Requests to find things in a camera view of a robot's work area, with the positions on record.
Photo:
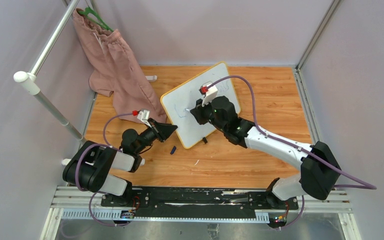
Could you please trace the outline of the blue marker cap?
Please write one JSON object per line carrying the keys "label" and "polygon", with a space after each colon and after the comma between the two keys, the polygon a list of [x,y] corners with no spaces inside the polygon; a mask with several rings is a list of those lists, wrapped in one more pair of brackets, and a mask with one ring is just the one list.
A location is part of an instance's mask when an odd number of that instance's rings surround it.
{"label": "blue marker cap", "polygon": [[175,151],[177,150],[177,147],[176,146],[173,146],[173,148],[171,149],[170,151],[170,155],[173,155],[175,153]]}

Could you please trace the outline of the yellow framed whiteboard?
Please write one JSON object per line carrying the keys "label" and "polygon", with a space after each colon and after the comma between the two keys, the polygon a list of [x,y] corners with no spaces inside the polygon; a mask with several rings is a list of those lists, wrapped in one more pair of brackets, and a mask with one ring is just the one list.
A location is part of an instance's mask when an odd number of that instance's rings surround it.
{"label": "yellow framed whiteboard", "polygon": [[176,134],[185,149],[192,148],[216,131],[210,123],[198,124],[190,113],[196,106],[196,101],[203,98],[199,89],[204,84],[213,83],[229,75],[227,63],[221,61],[161,96],[160,102],[170,122],[177,126]]}

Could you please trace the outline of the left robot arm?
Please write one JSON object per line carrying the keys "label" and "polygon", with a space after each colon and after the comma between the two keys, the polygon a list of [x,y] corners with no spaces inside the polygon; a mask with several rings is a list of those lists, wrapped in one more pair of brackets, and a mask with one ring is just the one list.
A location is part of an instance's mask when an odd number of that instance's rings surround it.
{"label": "left robot arm", "polygon": [[111,169],[134,173],[145,163],[141,154],[155,141],[165,142],[178,128],[170,123],[150,118],[146,129],[138,133],[129,128],[122,133],[119,148],[86,141],[73,158],[65,162],[62,179],[84,192],[103,193],[111,202],[122,207],[135,199],[133,184],[110,174]]}

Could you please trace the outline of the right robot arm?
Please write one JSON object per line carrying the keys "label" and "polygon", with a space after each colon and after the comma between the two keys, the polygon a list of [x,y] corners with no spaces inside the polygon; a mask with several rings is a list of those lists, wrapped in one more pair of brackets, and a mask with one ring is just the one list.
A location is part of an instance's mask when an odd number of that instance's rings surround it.
{"label": "right robot arm", "polygon": [[328,198],[339,178],[339,173],[329,165],[338,168],[339,164],[327,144],[295,142],[269,132],[238,116],[234,104],[225,96],[218,96],[206,105],[202,102],[197,100],[190,110],[198,124],[211,124],[230,143],[267,153],[300,171],[287,178],[275,178],[263,194],[264,204],[278,209],[287,200],[301,195],[317,200]]}

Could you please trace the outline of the pink cloth garment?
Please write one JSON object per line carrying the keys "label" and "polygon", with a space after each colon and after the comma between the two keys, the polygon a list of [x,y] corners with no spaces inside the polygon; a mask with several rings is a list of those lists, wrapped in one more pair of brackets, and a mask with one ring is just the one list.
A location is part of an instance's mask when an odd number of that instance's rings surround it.
{"label": "pink cloth garment", "polygon": [[93,67],[90,88],[112,97],[112,106],[123,120],[139,123],[131,113],[145,109],[150,112],[150,118],[166,122],[167,115],[158,95],[119,30],[105,30],[80,12],[81,9],[76,9],[72,19],[82,49]]}

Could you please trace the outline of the green clothes hanger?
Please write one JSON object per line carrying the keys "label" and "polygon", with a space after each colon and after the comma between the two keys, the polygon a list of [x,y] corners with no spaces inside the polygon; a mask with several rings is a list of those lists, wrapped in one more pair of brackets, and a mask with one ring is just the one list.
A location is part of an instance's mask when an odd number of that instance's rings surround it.
{"label": "green clothes hanger", "polygon": [[85,16],[88,20],[100,26],[103,30],[107,30],[110,32],[114,31],[111,27],[109,27],[103,21],[100,15],[95,10],[93,10],[90,6],[86,7],[85,9],[77,10],[77,13],[82,16]]}

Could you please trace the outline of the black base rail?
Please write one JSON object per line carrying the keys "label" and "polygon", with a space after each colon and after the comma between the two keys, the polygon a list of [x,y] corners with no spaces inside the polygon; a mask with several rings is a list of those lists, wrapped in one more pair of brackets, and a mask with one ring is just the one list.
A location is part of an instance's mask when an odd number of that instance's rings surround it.
{"label": "black base rail", "polygon": [[334,190],[325,200],[309,195],[292,197],[277,206],[265,200],[262,189],[139,186],[123,200],[109,194],[56,189],[52,208],[67,220],[97,219],[117,224],[132,221],[251,223],[284,227],[296,214],[350,214],[347,194]]}

